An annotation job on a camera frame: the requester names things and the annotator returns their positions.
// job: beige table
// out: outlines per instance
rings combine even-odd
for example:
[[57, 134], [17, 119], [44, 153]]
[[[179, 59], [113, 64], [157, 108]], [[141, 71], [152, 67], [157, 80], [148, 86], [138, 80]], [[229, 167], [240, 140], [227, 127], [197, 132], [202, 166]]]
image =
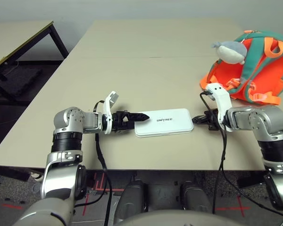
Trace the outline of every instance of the beige table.
[[[69, 106], [92, 111], [112, 90], [119, 94], [113, 111], [184, 107], [192, 116], [202, 114], [206, 108], [199, 99], [199, 80], [216, 61], [210, 44], [241, 32], [224, 19], [97, 21], [5, 137], [0, 165], [44, 168], [54, 115]], [[131, 47], [124, 49], [126, 43]], [[206, 126], [163, 137], [137, 138], [134, 131], [101, 135], [100, 143], [108, 168], [115, 170], [216, 170], [222, 151], [219, 132]], [[83, 137], [82, 150], [83, 164], [100, 169], [94, 135]], [[263, 169], [252, 132], [228, 135], [225, 169]]]
[[[5, 80], [3, 70], [11, 65], [46, 35], [50, 35], [64, 58], [68, 51], [53, 26], [53, 21], [24, 21], [0, 23], [0, 79]], [[28, 105], [30, 102], [17, 101], [0, 86], [0, 93], [8, 101], [0, 105]]]

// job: backpack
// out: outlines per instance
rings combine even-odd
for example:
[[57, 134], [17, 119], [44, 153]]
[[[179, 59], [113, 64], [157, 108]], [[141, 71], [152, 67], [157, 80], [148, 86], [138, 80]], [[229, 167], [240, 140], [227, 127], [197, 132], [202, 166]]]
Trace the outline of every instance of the backpack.
[[283, 92], [283, 35], [265, 31], [245, 31], [235, 41], [247, 48], [245, 63], [216, 61], [200, 81], [220, 83], [234, 99], [261, 105], [279, 105]]

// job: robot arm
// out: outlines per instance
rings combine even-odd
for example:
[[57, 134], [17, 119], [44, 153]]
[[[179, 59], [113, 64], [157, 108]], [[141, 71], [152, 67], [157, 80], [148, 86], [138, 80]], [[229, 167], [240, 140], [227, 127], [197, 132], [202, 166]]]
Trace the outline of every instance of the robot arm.
[[[211, 83], [206, 91], [216, 100], [218, 123], [227, 131], [252, 130], [263, 155], [263, 164], [267, 170], [266, 188], [274, 208], [283, 210], [283, 111], [276, 106], [232, 107], [229, 93], [218, 83]], [[209, 124], [209, 129], [216, 130], [210, 112], [206, 116], [193, 119], [196, 124]]]
[[133, 129], [135, 121], [149, 117], [142, 113], [120, 111], [111, 113], [110, 108], [118, 95], [112, 91], [105, 99], [103, 113], [84, 112], [70, 107], [54, 117], [55, 130], [51, 153], [47, 156], [41, 200], [32, 205], [14, 226], [68, 226], [75, 202], [86, 194], [86, 169], [81, 141], [83, 134], [110, 134], [111, 131]]

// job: white wall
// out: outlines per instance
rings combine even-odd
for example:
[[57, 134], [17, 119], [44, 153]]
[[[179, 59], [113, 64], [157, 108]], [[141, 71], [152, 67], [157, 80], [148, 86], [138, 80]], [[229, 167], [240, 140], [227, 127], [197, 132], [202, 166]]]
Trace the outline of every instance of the white wall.
[[[187, 18], [222, 16], [245, 30], [283, 34], [283, 0], [0, 0], [0, 22], [54, 20], [71, 50], [96, 19]], [[61, 59], [49, 37], [24, 60]]]

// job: stuffed toy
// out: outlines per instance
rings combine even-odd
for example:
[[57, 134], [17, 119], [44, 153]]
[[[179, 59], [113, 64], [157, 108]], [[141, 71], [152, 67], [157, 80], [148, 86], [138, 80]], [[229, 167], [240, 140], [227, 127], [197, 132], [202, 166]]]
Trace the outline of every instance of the stuffed toy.
[[247, 54], [247, 49], [241, 42], [215, 42], [212, 48], [216, 48], [217, 56], [228, 64], [234, 65], [240, 63], [243, 65], [245, 63], [244, 59]]

